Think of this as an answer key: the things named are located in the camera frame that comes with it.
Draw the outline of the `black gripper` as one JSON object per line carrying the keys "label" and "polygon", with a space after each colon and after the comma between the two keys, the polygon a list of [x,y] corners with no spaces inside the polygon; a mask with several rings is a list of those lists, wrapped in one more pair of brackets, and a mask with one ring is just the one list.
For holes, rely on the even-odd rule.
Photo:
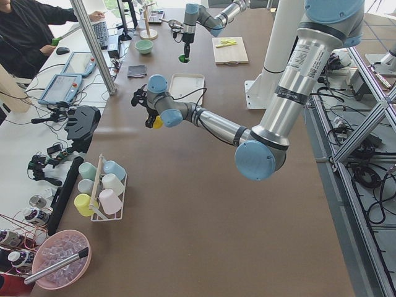
{"label": "black gripper", "polygon": [[155,121],[156,121],[156,117],[158,116],[158,112],[157,110],[149,107],[146,107],[146,110],[148,112],[148,118],[145,121],[145,126],[155,128],[156,127]]}
{"label": "black gripper", "polygon": [[183,32],[182,41],[184,42],[184,58],[189,59],[190,44],[194,42],[194,32]]}

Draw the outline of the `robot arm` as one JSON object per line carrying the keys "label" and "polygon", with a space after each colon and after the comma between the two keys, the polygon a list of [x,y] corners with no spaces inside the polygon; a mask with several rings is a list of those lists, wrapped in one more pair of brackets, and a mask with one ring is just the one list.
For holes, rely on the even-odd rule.
{"label": "robot arm", "polygon": [[239,172],[253,181],[266,179],[283,166],[288,135],[332,51],[360,43],[363,19],[363,1],[280,1],[265,57],[280,62],[280,80],[263,118],[252,128],[197,103],[176,101],[159,74],[148,80],[148,112],[166,127],[189,121],[235,146]]}
{"label": "robot arm", "polygon": [[179,56],[179,60],[183,63],[189,62],[190,45],[194,42],[197,24],[203,26],[212,36],[217,37],[228,23],[247,7],[248,1],[233,1],[214,17],[203,5],[186,4],[181,39],[184,43],[184,53]]}

